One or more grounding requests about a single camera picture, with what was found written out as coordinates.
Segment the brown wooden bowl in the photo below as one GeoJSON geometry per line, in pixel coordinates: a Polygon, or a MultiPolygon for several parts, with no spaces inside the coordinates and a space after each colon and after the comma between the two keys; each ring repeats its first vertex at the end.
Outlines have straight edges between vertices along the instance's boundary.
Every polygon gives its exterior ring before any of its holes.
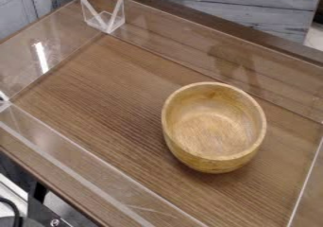
{"type": "Polygon", "coordinates": [[[255,98],[221,82],[175,90],[160,114],[174,157],[203,173],[231,172],[250,163],[266,139],[267,120],[255,98]]]}

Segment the clear acrylic corner bracket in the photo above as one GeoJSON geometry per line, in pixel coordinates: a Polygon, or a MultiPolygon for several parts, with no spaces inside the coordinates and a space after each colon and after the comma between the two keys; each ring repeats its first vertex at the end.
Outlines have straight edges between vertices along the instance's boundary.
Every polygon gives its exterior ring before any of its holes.
{"type": "Polygon", "coordinates": [[[80,0],[84,22],[100,32],[111,34],[126,23],[124,0],[118,0],[111,12],[98,12],[88,0],[80,0]]]}

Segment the black table leg frame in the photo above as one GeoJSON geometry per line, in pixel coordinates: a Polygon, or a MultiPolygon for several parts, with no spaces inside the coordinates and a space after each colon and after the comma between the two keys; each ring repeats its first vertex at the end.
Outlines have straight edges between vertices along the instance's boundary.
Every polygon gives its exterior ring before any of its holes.
{"type": "Polygon", "coordinates": [[[36,182],[28,193],[28,218],[34,219],[42,227],[74,227],[44,204],[48,193],[47,187],[36,182]]]}

